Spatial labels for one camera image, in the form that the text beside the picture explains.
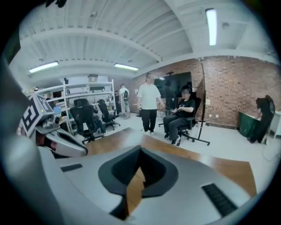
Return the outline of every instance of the bag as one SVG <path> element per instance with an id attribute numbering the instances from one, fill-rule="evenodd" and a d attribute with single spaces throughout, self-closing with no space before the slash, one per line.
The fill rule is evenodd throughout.
<path id="1" fill-rule="evenodd" d="M 128 105 L 128 95 L 129 95 L 129 93 L 127 91 L 124 91 L 123 99 L 124 99 L 125 105 Z"/>

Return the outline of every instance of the television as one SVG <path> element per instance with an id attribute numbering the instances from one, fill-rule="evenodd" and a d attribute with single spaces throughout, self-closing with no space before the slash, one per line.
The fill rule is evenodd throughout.
<path id="1" fill-rule="evenodd" d="M 188 85 L 192 90 L 191 72 L 155 79 L 154 85 L 158 88 L 161 98 L 166 99 L 166 109 L 174 109 L 178 98 L 181 98 L 181 88 Z"/>

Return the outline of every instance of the fluorescent light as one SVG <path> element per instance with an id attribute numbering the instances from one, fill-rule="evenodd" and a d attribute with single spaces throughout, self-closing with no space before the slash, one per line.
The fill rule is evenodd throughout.
<path id="1" fill-rule="evenodd" d="M 217 33 L 217 20 L 216 10 L 206 9 L 208 27 L 209 27 L 209 41 L 210 45 L 216 45 L 216 33 Z"/>
<path id="2" fill-rule="evenodd" d="M 128 66 L 128 65 L 122 65 L 122 64 L 118 64 L 118 63 L 115 63 L 114 66 L 119 67 L 119 68 L 123 68 L 123 69 L 131 69 L 131 70 L 135 70 L 135 71 L 138 70 L 138 68 Z"/>
<path id="3" fill-rule="evenodd" d="M 38 72 L 38 71 L 40 71 L 42 69 L 51 68 L 51 67 L 54 67 L 54 66 L 57 66 L 57 65 L 58 65 L 58 62 L 50 62 L 48 64 L 35 67 L 35 68 L 31 69 L 30 72 L 31 73 L 35 73 L 35 72 Z"/>

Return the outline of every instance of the white robot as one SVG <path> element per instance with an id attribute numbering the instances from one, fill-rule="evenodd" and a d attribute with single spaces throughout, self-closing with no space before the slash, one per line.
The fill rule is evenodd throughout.
<path id="1" fill-rule="evenodd" d="M 45 140 L 48 142 L 57 143 L 56 149 L 52 149 L 48 145 L 44 146 L 50 149 L 57 158 L 87 155 L 87 148 L 75 140 L 71 134 L 60 128 L 60 115 L 55 115 L 43 96 L 34 93 L 29 97 L 29 101 L 30 104 L 21 119 L 21 125 L 27 137 L 36 142 L 36 134 L 39 132 L 46 136 Z"/>

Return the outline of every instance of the white ceiling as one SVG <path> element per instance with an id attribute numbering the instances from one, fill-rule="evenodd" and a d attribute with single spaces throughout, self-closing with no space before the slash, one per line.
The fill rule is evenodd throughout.
<path id="1" fill-rule="evenodd" d="M 207 8 L 217 11 L 216 46 L 209 46 Z M 229 27 L 223 29 L 226 22 Z M 210 55 L 277 63 L 268 36 L 238 0 L 67 0 L 63 8 L 53 3 L 32 10 L 19 34 L 21 49 L 10 69 L 31 83 L 92 73 L 133 78 Z M 53 61 L 59 66 L 29 73 Z M 114 67 L 115 63 L 140 69 L 134 73 Z"/>

